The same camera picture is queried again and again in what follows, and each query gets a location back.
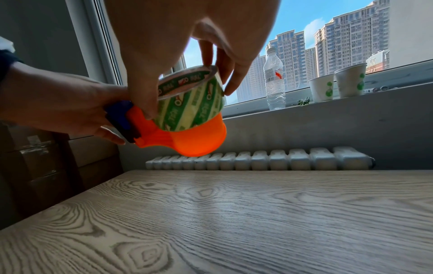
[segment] white radiator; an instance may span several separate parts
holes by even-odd
[[[165,156],[146,162],[147,169],[157,170],[369,170],[375,160],[351,147],[273,150],[268,155],[260,150],[253,154],[243,151],[202,157]]]

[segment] glass pane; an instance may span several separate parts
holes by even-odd
[[[432,59],[433,36],[426,32],[432,11],[432,0],[283,0],[267,42],[227,103],[266,96],[266,47],[275,47],[284,64],[287,92],[351,65],[367,63],[373,73]],[[197,41],[190,40],[184,56],[187,67],[201,64]]]

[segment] packing tape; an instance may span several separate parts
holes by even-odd
[[[222,81],[218,68],[197,66],[160,80],[158,117],[155,124],[165,131],[182,131],[206,123],[221,112]]]

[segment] blue sky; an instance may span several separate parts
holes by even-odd
[[[333,17],[361,9],[372,0],[282,0],[275,25],[263,45],[260,55],[265,55],[268,41],[279,33],[294,29],[305,31],[305,46],[314,46],[314,33]],[[202,65],[197,41],[190,39],[184,52],[187,67]],[[235,97],[229,96],[227,102],[235,103]]]

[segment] wooden table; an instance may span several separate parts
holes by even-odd
[[[0,232],[0,273],[433,273],[433,171],[127,172]]]

